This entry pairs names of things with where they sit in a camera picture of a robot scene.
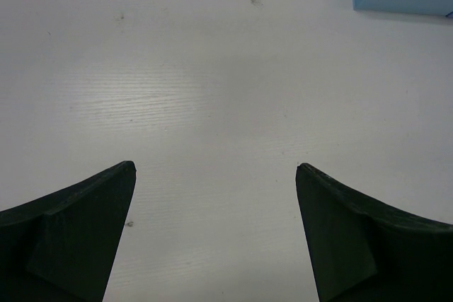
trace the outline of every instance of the dirt mark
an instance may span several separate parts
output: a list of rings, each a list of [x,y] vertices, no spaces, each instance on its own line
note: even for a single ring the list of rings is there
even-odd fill
[[[116,16],[115,17],[115,21],[117,22],[117,24],[121,24],[125,19],[125,14],[124,12],[121,12],[119,16]]]
[[[250,4],[252,4],[258,8],[262,8],[264,6],[264,4],[261,0],[250,0]]]

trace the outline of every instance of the white tabletop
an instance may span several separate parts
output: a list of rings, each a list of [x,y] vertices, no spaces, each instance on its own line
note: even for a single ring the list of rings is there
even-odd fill
[[[133,160],[105,301],[317,301],[301,162],[453,223],[452,24],[351,0],[0,0],[0,209]]]

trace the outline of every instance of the dark speck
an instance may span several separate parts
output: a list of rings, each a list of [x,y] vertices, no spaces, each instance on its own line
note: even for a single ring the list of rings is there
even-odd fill
[[[123,12],[118,17],[115,17],[115,21],[118,24],[121,24],[124,19],[125,19],[125,14]]]
[[[250,4],[256,7],[263,7],[263,2],[261,0],[250,0]]]

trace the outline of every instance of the white table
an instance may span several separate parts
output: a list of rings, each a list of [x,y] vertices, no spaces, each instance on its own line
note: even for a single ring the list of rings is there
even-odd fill
[[[105,301],[317,301],[301,162],[453,223],[452,23],[351,0],[0,0],[0,209],[130,159]]]

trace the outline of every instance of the wood grain surface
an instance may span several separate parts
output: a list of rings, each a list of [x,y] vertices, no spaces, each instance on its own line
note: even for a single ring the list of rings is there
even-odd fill
[[[119,161],[106,302],[317,301],[301,162],[453,223],[453,30],[351,0],[0,0],[0,209]]]

